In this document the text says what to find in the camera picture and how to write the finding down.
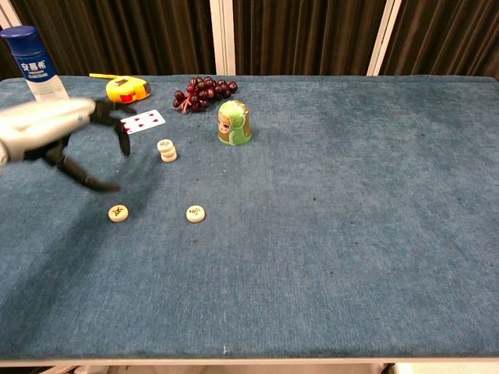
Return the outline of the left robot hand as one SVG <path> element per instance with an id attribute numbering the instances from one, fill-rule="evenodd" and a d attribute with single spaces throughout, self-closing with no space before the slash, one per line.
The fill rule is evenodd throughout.
<path id="1" fill-rule="evenodd" d="M 134 115 L 126 104 L 76 97 L 52 101 L 31 101 L 1 110 L 1 165 L 42 159 L 49 166 L 82 186 L 97 192 L 117 192 L 120 186 L 92 177 L 64 149 L 70 136 L 94 123 L 114 130 L 122 153 L 130 155 L 129 135 L 119 118 L 122 111 Z"/>

